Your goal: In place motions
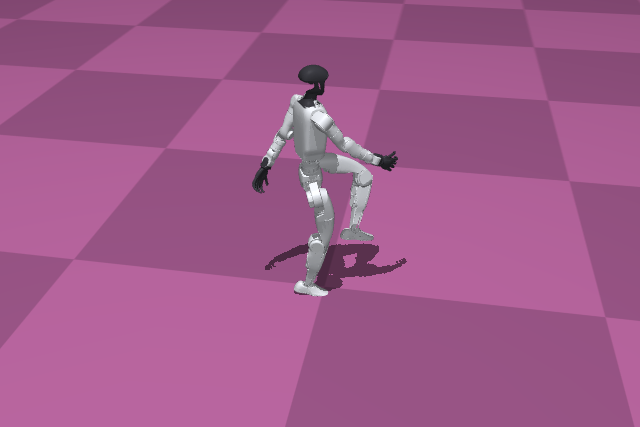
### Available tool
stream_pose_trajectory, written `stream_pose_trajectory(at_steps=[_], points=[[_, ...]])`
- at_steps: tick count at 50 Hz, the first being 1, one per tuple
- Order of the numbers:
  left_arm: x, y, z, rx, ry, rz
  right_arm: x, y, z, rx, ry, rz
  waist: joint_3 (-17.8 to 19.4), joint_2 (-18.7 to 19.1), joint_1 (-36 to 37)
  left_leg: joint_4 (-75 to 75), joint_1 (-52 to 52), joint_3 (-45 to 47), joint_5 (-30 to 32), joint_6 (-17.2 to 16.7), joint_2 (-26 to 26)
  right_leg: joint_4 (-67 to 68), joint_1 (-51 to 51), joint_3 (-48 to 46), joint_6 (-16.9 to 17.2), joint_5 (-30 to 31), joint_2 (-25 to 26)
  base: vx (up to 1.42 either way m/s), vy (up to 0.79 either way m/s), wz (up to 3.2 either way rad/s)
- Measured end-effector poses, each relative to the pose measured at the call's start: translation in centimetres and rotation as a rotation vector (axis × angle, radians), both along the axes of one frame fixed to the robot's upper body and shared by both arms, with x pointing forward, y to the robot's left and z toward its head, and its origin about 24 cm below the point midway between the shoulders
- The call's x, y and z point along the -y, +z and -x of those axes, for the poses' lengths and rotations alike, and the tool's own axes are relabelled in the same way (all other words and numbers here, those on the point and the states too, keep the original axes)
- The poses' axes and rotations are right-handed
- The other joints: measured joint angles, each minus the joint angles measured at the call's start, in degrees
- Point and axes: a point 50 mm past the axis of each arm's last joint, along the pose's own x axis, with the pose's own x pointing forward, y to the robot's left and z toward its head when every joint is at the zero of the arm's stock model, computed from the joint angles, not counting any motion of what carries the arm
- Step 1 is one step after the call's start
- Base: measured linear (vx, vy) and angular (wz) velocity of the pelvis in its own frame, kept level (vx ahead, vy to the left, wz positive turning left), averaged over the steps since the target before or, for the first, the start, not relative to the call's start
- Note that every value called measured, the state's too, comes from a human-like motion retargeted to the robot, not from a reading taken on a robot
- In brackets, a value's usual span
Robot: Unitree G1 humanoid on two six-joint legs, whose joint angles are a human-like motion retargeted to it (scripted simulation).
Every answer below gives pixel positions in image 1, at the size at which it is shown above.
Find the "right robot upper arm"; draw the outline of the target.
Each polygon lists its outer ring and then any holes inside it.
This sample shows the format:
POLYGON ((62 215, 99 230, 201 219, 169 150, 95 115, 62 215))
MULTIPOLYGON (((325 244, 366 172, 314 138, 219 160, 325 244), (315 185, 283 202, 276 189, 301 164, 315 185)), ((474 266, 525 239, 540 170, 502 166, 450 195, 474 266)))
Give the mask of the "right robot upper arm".
POLYGON ((352 139, 349 137, 343 137, 342 132, 335 125, 335 122, 331 118, 331 116, 329 116, 327 113, 317 111, 311 117, 311 120, 314 123, 315 127, 319 131, 323 132, 342 152, 348 153, 345 150, 345 144, 352 139))

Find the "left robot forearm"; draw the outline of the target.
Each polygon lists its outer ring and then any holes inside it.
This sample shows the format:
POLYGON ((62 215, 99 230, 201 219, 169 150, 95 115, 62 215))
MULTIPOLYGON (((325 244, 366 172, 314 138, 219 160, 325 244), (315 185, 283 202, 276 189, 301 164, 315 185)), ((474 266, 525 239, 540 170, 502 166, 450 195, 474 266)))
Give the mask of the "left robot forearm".
MULTIPOLYGON (((269 160, 268 164, 267 164, 268 167, 271 167, 271 166, 274 165, 275 160, 278 158, 278 156, 279 156, 283 146, 285 146, 285 144, 286 144, 285 139, 279 135, 279 131, 278 131, 276 133, 274 139, 273 139, 272 145, 270 146, 269 150, 267 151, 267 154, 263 157, 263 159, 265 157, 268 158, 268 160, 269 160)), ((263 161, 263 159, 262 159, 262 161, 263 161)))

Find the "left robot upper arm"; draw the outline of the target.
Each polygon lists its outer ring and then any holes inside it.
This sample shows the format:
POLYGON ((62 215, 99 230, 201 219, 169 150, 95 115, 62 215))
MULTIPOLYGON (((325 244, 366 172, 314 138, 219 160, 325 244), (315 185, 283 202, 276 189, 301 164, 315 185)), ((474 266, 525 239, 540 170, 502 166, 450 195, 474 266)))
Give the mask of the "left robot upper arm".
POLYGON ((293 106, 295 101, 301 97, 302 95, 295 94, 292 96, 290 100, 289 109, 285 115, 283 125, 279 130, 279 135, 286 140, 291 140, 293 138, 293 106))

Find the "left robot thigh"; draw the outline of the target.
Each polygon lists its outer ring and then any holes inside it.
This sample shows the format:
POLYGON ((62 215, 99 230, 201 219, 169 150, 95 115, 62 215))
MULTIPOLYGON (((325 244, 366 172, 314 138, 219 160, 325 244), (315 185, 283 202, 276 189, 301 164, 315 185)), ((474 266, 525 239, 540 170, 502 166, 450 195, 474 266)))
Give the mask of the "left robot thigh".
POLYGON ((335 153, 325 153, 323 159, 319 161, 320 168, 330 174, 353 172, 353 180, 357 185, 366 186, 372 180, 372 175, 368 169, 351 158, 335 153))

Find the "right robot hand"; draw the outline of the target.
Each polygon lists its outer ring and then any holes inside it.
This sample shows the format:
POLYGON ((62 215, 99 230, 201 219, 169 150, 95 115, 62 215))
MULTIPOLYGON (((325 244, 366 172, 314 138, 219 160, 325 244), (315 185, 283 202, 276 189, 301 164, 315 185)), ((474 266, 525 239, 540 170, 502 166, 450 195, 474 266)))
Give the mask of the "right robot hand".
POLYGON ((392 169, 390 169, 389 167, 394 168, 393 164, 396 164, 396 161, 398 160, 398 158, 394 156, 395 154, 396 154, 395 151, 388 156, 387 155, 383 156, 383 155, 374 153, 375 156, 381 158, 379 165, 375 165, 375 166, 381 166, 381 168, 383 168, 384 170, 392 171, 392 169), (394 156, 394 158, 392 158, 392 156, 394 156))

